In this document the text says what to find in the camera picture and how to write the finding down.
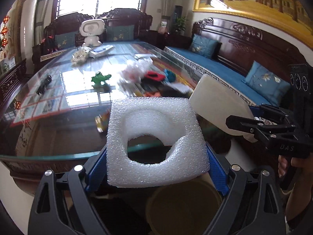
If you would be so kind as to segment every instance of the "green toy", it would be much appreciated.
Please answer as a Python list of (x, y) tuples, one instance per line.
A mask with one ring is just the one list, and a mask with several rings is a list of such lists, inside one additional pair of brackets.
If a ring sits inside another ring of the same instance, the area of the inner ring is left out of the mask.
[(103, 76), (101, 72), (96, 73), (96, 76), (91, 77), (91, 82), (94, 82), (95, 86), (101, 86), (101, 82), (104, 82), (112, 77), (111, 74)]

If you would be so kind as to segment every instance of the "metal screw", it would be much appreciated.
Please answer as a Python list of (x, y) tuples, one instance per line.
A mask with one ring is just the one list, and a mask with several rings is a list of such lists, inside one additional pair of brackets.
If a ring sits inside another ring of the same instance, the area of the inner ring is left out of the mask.
[(240, 170), (240, 167), (235, 164), (235, 165), (232, 166), (232, 169), (233, 169), (234, 171), (239, 171), (239, 170)]
[(79, 165), (76, 165), (76, 166), (74, 167), (74, 170), (75, 170), (75, 171), (81, 171), (83, 168), (84, 168), (84, 167), (79, 164)]
[(266, 177), (268, 177), (270, 175), (270, 173), (267, 170), (263, 170), (262, 174)]
[(52, 170), (48, 169), (44, 174), (46, 176), (50, 176), (52, 174)]

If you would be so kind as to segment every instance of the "white figurine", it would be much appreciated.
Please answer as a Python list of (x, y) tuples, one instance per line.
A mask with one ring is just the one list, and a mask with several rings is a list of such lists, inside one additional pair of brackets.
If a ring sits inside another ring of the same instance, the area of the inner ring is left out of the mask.
[(82, 47), (100, 46), (102, 43), (99, 41), (98, 35), (104, 32), (104, 26), (102, 19), (90, 19), (82, 22), (79, 32), (86, 37)]

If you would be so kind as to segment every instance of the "autumn tree painting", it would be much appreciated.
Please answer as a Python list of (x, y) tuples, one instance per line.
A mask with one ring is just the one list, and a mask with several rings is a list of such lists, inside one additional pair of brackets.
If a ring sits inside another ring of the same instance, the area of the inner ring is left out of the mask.
[(196, 0), (194, 11), (236, 11), (287, 32), (313, 47), (313, 23), (298, 0)]

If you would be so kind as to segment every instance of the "foam packaging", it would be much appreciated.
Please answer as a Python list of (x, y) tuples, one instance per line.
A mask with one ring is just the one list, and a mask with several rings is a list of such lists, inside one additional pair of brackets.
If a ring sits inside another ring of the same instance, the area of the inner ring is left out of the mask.
[[(141, 164), (127, 156), (128, 140), (152, 135), (172, 146), (165, 161)], [(188, 99), (134, 97), (114, 101), (107, 135), (108, 183), (136, 188), (179, 183), (209, 170), (204, 138)]]

